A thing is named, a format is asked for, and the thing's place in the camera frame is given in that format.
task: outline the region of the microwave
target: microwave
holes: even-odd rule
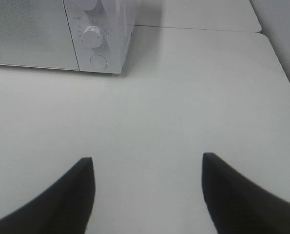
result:
[[[137,0],[0,0],[0,65],[120,73]]]

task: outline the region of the microwave dial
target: microwave dial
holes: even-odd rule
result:
[[[73,0],[73,1],[79,8],[85,11],[93,10],[98,2],[98,0]]]
[[[83,41],[88,47],[98,48],[106,43],[107,34],[105,30],[98,26],[89,26],[83,33]]]

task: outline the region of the button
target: button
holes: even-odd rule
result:
[[[95,68],[102,69],[107,66],[107,60],[101,55],[94,55],[91,57],[91,64]]]

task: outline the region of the white table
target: white table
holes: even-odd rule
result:
[[[290,84],[261,34],[136,27],[120,76],[0,67],[0,218],[92,156],[88,234],[215,233],[204,152],[290,202]]]
[[[138,0],[136,24],[260,32],[249,0]]]

